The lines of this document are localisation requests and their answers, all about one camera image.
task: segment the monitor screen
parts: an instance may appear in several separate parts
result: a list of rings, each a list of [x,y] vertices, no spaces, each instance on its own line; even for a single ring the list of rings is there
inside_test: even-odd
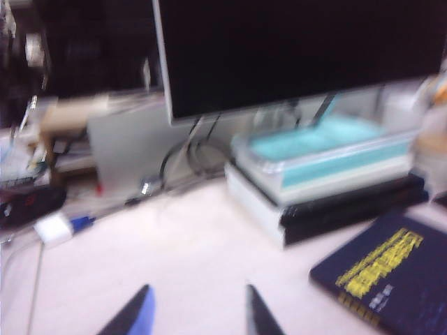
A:
[[[173,119],[439,71],[444,0],[154,0]]]

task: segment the cable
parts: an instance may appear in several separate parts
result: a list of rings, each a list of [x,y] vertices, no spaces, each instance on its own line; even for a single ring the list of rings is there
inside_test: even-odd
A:
[[[159,170],[159,178],[161,180],[161,191],[170,192],[176,188],[191,187],[199,184],[202,181],[222,177],[224,175],[224,167],[222,164],[210,167],[208,162],[205,162],[204,156],[202,154],[204,147],[212,147],[219,151],[225,158],[229,158],[228,150],[225,146],[217,140],[212,140],[211,135],[214,132],[217,123],[220,119],[220,114],[214,120],[208,134],[205,137],[193,138],[198,131],[198,126],[200,125],[200,120],[196,121],[191,130],[189,131],[189,137],[186,141],[177,143],[172,147],[168,153],[165,155],[163,161],[161,162]],[[193,176],[182,178],[172,185],[167,185],[166,182],[166,166],[170,158],[178,152],[177,159],[170,171],[173,171],[180,160],[180,158],[185,155],[186,161],[189,168],[191,169]]]
[[[31,248],[33,245],[36,244],[37,241],[39,241],[40,238],[37,237],[35,239],[32,239],[30,242],[24,244],[23,246],[21,246],[20,248],[18,248],[17,250],[14,250],[8,257],[8,259],[5,261],[5,263],[3,264],[3,267],[1,269],[1,272],[3,274],[3,282],[6,282],[6,275],[8,273],[8,269],[11,265],[11,262],[19,255],[21,254],[23,251],[26,251],[27,249]]]
[[[37,294],[39,289],[39,283],[41,281],[43,250],[44,250],[44,244],[43,242],[41,242],[41,247],[39,250],[39,260],[37,263],[36,277],[34,280],[33,298],[31,300],[31,310],[29,312],[27,335],[31,335],[31,330],[33,328],[34,313],[36,312]]]

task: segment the white desk surface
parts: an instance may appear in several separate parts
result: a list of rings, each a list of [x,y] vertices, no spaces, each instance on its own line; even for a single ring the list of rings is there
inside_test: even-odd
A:
[[[245,334],[247,283],[286,334],[377,334],[308,279],[365,227],[281,251],[224,181],[153,199],[44,251],[31,334],[96,334],[146,283],[156,295],[154,335]],[[37,250],[17,257],[3,283],[3,335],[26,334]]]

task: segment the dark blue book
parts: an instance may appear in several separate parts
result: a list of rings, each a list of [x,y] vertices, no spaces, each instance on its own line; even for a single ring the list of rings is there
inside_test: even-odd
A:
[[[392,334],[447,334],[447,235],[379,218],[310,272],[359,318]]]

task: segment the white plug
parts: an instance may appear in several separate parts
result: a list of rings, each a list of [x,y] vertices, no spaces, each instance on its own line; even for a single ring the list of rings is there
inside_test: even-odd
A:
[[[60,211],[37,220],[34,230],[47,248],[58,246],[73,237],[71,223]]]

